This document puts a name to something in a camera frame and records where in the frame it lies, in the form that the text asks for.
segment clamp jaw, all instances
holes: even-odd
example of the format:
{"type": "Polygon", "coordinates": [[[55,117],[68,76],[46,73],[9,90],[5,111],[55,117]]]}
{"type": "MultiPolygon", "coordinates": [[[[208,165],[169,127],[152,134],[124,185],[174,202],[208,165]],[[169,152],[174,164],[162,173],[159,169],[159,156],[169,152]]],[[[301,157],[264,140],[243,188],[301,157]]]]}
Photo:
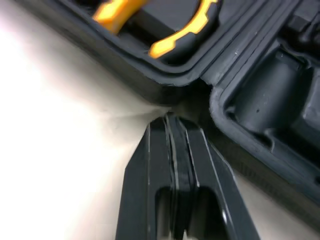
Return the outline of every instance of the clamp jaw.
{"type": "Polygon", "coordinates": [[[258,240],[228,163],[195,124],[166,115],[147,127],[124,174],[116,240],[184,232],[199,240],[258,240]]]}

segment black plastic case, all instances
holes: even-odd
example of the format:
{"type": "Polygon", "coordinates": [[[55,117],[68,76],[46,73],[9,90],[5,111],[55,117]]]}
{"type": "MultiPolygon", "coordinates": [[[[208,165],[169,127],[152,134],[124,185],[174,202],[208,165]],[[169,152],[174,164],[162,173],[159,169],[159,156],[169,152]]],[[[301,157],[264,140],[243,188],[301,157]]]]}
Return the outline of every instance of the black plastic case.
{"type": "Polygon", "coordinates": [[[210,116],[202,121],[215,146],[232,167],[317,231],[319,6],[319,1],[304,1],[280,31],[252,42],[222,77],[221,69],[232,59],[227,54],[202,76],[214,86],[210,116]]]}
{"type": "Polygon", "coordinates": [[[279,28],[296,8],[298,0],[224,0],[220,26],[181,65],[168,65],[134,51],[97,24],[73,0],[16,0],[42,17],[64,36],[87,50],[114,71],[135,91],[152,103],[176,104],[190,86],[234,43],[238,45],[232,64],[253,39],[265,35],[270,26],[279,28]]]}
{"type": "Polygon", "coordinates": [[[16,2],[152,103],[174,105],[206,83],[200,122],[218,150],[320,230],[318,0],[224,0],[215,33],[180,65],[128,49],[73,0],[16,2]]]}

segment white surface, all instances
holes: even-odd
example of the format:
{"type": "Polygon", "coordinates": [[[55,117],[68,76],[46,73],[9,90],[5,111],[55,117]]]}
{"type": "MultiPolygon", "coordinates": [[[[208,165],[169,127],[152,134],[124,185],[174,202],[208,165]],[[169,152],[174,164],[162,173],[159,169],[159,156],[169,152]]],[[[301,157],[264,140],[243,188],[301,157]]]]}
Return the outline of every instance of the white surface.
{"type": "MultiPolygon", "coordinates": [[[[113,240],[143,101],[80,49],[0,1],[0,239],[113,240]]],[[[238,178],[262,240],[319,240],[238,178]]]]}

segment yellow handle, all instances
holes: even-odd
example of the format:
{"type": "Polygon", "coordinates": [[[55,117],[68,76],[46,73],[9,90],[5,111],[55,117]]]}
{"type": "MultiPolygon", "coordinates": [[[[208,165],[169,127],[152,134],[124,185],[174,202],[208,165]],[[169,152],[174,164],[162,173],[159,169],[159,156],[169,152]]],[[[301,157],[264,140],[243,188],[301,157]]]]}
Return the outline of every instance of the yellow handle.
{"type": "Polygon", "coordinates": [[[176,47],[176,41],[188,33],[198,34],[208,23],[207,12],[211,4],[217,4],[218,0],[201,0],[198,11],[195,13],[191,21],[180,31],[168,36],[160,41],[155,42],[150,50],[149,55],[157,59],[164,54],[172,51],[176,47]]]}
{"type": "Polygon", "coordinates": [[[93,19],[113,34],[117,34],[128,19],[148,0],[110,0],[100,5],[93,19]]]}

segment tool handle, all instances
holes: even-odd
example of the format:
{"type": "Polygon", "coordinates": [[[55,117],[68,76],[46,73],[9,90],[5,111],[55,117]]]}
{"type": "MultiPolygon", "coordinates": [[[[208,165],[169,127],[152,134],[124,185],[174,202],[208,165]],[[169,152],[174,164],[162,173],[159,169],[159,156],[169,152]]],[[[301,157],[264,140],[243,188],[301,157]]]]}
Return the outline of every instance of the tool handle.
{"type": "Polygon", "coordinates": [[[180,31],[155,42],[149,56],[162,60],[174,59],[188,52],[206,36],[218,19],[221,0],[202,0],[191,21],[180,31]]]}
{"type": "Polygon", "coordinates": [[[93,19],[116,35],[126,21],[146,4],[147,1],[148,0],[110,0],[99,6],[93,19]]]}

